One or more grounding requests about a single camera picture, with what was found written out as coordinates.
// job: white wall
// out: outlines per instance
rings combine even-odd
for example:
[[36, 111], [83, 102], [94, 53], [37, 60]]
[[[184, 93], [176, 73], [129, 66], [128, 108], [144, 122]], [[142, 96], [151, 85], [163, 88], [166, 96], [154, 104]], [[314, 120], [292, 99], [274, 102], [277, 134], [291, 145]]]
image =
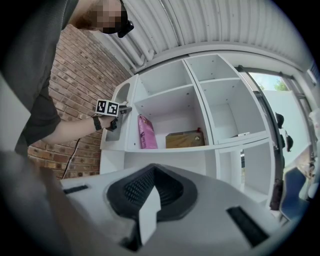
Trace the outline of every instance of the white wall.
[[283, 149], [285, 165], [288, 166], [310, 144], [303, 114], [297, 105], [293, 92], [264, 90], [263, 93], [273, 113], [277, 112], [284, 116], [283, 129], [279, 130], [280, 134], [282, 134], [284, 140], [286, 140], [286, 130], [288, 135], [293, 139], [291, 152], [287, 152], [286, 148]]

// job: sky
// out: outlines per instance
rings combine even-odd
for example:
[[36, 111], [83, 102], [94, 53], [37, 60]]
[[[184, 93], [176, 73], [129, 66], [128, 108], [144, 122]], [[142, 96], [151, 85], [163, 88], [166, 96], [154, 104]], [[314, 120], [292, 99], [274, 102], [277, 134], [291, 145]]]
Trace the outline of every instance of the sky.
[[267, 91], [275, 91], [274, 85], [281, 79], [279, 76], [270, 74], [250, 73], [250, 75], [258, 85], [263, 85], [264, 89]]

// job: brown box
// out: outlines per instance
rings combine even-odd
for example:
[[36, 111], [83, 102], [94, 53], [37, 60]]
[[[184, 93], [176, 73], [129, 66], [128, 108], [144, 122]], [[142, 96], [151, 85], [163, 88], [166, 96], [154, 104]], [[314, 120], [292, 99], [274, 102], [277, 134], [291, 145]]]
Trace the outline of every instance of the brown box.
[[166, 149], [199, 147], [204, 145], [204, 134], [201, 131], [175, 132], [165, 137]]

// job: small white object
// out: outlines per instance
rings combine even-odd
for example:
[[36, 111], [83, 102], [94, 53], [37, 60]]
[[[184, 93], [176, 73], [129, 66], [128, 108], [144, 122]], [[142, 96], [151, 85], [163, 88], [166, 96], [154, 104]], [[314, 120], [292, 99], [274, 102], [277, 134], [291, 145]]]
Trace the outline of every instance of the small white object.
[[154, 186], [139, 211], [141, 242], [144, 245], [157, 229], [157, 212], [161, 210], [160, 195]]
[[95, 113], [117, 117], [119, 113], [119, 103], [107, 99], [98, 99], [96, 102]]
[[315, 109], [309, 114], [313, 122], [314, 132], [317, 139], [320, 139], [320, 108]]

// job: black cable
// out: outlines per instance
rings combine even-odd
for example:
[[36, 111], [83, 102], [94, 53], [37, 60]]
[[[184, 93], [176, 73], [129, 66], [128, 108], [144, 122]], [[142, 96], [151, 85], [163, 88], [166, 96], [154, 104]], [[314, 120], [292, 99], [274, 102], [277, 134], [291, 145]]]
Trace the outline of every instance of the black cable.
[[79, 138], [79, 139], [77, 140], [76, 144], [75, 144], [74, 151], [73, 151], [72, 155], [69, 157], [69, 160], [68, 160], [68, 162], [67, 162], [67, 164], [66, 164], [66, 167], [65, 167], [65, 169], [64, 169], [64, 173], [63, 173], [63, 175], [62, 175], [61, 180], [63, 180], [63, 179], [65, 178], [66, 174], [67, 174], [69, 164], [70, 164], [70, 162], [71, 162], [71, 159], [74, 157], [74, 155], [75, 155], [75, 153], [76, 153], [76, 151], [77, 151], [78, 144], [79, 144], [79, 141], [80, 141], [80, 140], [81, 140], [81, 138]]

